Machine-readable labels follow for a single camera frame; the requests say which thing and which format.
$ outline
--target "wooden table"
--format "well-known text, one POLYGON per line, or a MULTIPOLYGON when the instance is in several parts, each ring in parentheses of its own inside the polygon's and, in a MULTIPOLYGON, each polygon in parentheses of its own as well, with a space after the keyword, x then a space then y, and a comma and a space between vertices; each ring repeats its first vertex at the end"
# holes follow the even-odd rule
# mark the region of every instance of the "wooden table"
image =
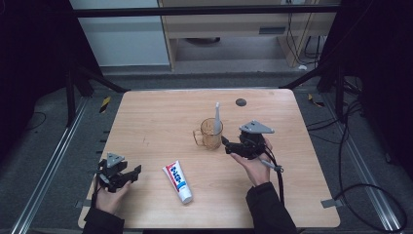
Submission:
MULTIPOLYGON (((104 148, 126 157, 123 173, 142 165, 139 180, 123 202, 118 216, 127 228, 251 228, 246 191, 251 187, 244 168, 225 153, 198 146, 193 130, 215 115, 220 102, 223 135, 239 142, 239 126, 251 120, 273 128, 264 135, 273 144, 283 166, 285 205, 297 227, 335 227, 335 208, 324 209, 330 199, 325 178, 303 118, 290 90, 185 90, 125 93, 104 148), (237 106, 243 98, 246 106, 237 106), (194 200, 182 205, 162 170, 179 160, 194 200)), ((275 172, 271 180, 278 188, 275 172)), ((91 199, 92 187, 88 195, 91 199)), ((84 207, 79 217, 83 227, 84 207)))

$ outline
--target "black sleeve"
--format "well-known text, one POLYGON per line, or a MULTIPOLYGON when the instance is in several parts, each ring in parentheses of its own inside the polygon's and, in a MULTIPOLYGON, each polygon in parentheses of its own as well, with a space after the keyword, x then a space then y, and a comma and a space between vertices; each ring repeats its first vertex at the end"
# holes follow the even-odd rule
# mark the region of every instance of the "black sleeve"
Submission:
POLYGON ((251 187, 246 202, 254 222, 255 234, 297 233, 294 222, 280 202, 273 183, 267 182, 251 187))
POLYGON ((124 231, 123 219, 95 208, 89 209, 85 222, 83 234, 122 234, 124 231))

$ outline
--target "measuring cup handle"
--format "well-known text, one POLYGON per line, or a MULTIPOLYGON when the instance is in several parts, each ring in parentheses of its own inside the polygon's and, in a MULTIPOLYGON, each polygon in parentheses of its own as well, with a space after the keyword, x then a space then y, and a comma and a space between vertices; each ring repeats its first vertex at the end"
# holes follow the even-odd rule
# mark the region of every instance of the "measuring cup handle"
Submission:
POLYGON ((204 145, 204 143, 203 143, 203 141, 201 140, 201 143, 199 143, 198 142, 198 140, 197 140, 197 136, 199 137, 199 136, 203 136, 203 134, 201 133, 201 130, 194 130, 193 132, 193 135, 194 135, 194 140, 195 140, 195 142, 197 143, 197 145, 204 145))

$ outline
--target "person's left hand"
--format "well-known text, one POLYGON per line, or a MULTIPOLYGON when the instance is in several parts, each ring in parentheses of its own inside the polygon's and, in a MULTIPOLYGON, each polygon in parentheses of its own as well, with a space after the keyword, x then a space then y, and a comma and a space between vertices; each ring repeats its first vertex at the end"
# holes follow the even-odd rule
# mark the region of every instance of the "person's left hand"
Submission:
POLYGON ((96 208, 104 212, 115 214, 120 205, 122 198, 130 190, 131 181, 125 183, 125 185, 115 193, 111 193, 107 188, 100 188, 97 192, 96 208))

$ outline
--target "black curtain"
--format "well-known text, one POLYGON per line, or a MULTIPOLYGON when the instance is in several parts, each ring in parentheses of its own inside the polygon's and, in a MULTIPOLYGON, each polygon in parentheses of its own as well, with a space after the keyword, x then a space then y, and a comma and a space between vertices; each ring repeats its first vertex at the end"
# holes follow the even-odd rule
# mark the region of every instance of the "black curtain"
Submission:
POLYGON ((343 0, 358 4, 342 11, 332 25, 322 62, 332 62, 319 87, 335 82, 337 65, 362 81, 363 103, 371 125, 394 163, 413 178, 413 1, 343 0))
MULTIPOLYGON (((48 16, 67 10, 72 7, 66 0, 0 4, 1 161, 24 131, 37 99, 65 86, 70 66, 81 64, 102 75, 79 21, 48 16)), ((88 79, 76 77, 78 88, 90 90, 88 79)))

